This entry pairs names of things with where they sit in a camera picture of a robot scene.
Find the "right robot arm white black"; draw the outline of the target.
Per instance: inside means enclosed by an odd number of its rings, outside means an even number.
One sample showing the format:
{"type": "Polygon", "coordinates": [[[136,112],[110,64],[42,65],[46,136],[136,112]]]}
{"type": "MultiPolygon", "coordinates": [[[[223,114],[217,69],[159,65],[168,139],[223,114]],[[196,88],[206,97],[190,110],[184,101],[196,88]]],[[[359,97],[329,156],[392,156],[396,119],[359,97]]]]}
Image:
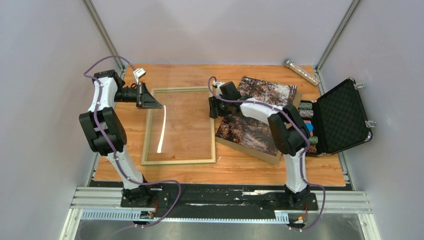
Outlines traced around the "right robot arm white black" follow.
{"type": "Polygon", "coordinates": [[[240,113],[269,126],[276,148],[283,154],[286,181],[285,201],[292,209],[298,209],[310,194],[310,183],[305,177],[305,157],[310,147],[310,131],[297,108],[288,104],[277,106],[264,103],[254,97],[242,96],[234,83],[209,78],[209,116],[212,119],[240,113]]]}

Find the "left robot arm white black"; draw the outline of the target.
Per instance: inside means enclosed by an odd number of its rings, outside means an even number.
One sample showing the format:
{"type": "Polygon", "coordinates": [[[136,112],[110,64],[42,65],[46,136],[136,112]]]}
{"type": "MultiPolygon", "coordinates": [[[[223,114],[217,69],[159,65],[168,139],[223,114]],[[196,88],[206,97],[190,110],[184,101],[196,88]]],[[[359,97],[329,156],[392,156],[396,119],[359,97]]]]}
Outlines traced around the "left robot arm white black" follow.
{"type": "Polygon", "coordinates": [[[94,95],[86,113],[78,119],[89,147],[104,156],[123,182],[122,198],[130,204],[149,206],[153,193],[147,180],[137,169],[127,149],[127,134],[113,105],[116,102],[135,103],[138,109],[162,109],[163,105],[149,92],[144,82],[128,87],[111,69],[92,76],[94,95]]]}

